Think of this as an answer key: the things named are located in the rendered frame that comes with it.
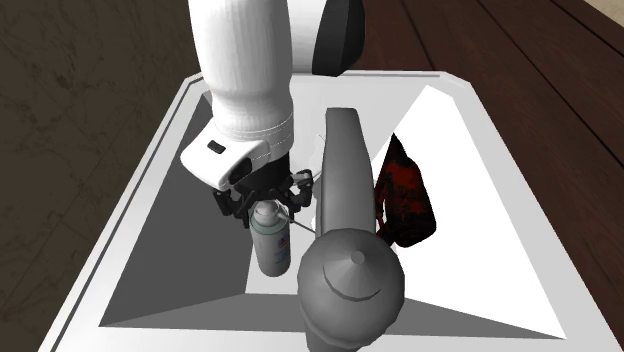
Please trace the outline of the dark red black jug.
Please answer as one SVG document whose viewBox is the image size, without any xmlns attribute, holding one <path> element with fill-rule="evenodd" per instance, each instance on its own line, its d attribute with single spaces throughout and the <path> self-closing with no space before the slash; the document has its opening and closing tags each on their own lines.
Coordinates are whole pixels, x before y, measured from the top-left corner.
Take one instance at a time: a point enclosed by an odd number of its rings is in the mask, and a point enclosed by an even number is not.
<svg viewBox="0 0 624 352">
<path fill-rule="evenodd" d="M 376 235 L 389 246 L 411 247 L 437 229 L 434 211 L 418 165 L 395 134 L 374 187 Z"/>
</svg>

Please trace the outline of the pale green spray can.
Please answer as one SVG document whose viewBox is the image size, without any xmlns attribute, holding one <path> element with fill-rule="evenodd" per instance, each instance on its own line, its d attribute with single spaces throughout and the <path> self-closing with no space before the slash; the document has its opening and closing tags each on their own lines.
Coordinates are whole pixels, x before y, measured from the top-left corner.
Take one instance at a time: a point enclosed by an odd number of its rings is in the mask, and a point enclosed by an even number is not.
<svg viewBox="0 0 624 352">
<path fill-rule="evenodd" d="M 291 263 L 287 210 L 276 200 L 259 201 L 249 215 L 249 229 L 261 272 L 268 277 L 286 273 Z"/>
</svg>

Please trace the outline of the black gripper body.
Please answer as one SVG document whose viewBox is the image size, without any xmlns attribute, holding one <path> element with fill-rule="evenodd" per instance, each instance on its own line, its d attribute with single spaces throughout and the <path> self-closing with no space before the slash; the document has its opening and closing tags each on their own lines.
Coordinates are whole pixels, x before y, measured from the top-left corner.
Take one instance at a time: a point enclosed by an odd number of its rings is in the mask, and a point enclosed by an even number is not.
<svg viewBox="0 0 624 352">
<path fill-rule="evenodd" d="M 293 185 L 290 155 L 286 153 L 256 171 L 252 170 L 251 159 L 246 157 L 233 169 L 228 181 L 240 195 L 240 201 L 247 201 L 249 198 L 253 201 L 269 199 L 271 190 L 284 191 L 286 186 Z"/>
</svg>

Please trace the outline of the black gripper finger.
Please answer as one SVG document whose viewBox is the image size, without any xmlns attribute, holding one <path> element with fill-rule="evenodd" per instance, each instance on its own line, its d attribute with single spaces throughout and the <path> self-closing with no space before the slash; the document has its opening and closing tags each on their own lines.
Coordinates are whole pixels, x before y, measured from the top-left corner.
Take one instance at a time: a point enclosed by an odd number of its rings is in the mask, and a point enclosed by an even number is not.
<svg viewBox="0 0 624 352">
<path fill-rule="evenodd" d="M 301 211 L 303 208 L 310 206 L 313 195 L 313 174 L 310 169 L 304 169 L 297 173 L 291 174 L 288 178 L 290 187 L 295 187 L 297 193 L 288 190 L 287 207 L 289 210 L 289 217 L 291 220 L 295 218 L 295 214 Z"/>
<path fill-rule="evenodd" d="M 220 191 L 218 189 L 212 189 L 212 194 L 224 216 L 233 216 L 242 221 L 244 228 L 249 227 L 249 209 L 252 206 L 250 198 L 246 198 L 242 195 L 238 200 L 234 200 L 231 197 L 230 190 Z"/>
</svg>

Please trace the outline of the white sink basin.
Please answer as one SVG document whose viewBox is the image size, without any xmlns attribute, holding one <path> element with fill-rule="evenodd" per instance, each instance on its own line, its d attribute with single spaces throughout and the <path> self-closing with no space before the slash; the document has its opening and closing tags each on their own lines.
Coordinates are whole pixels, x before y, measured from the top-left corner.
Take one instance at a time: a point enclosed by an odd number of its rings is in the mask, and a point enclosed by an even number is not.
<svg viewBox="0 0 624 352">
<path fill-rule="evenodd" d="M 472 86 L 443 72 L 297 74 L 294 169 L 351 107 L 374 169 L 397 137 L 437 220 L 397 254 L 406 302 L 361 352 L 622 352 Z M 307 352 L 294 271 L 264 276 L 250 233 L 180 162 L 206 125 L 180 87 L 38 352 Z"/>
</svg>

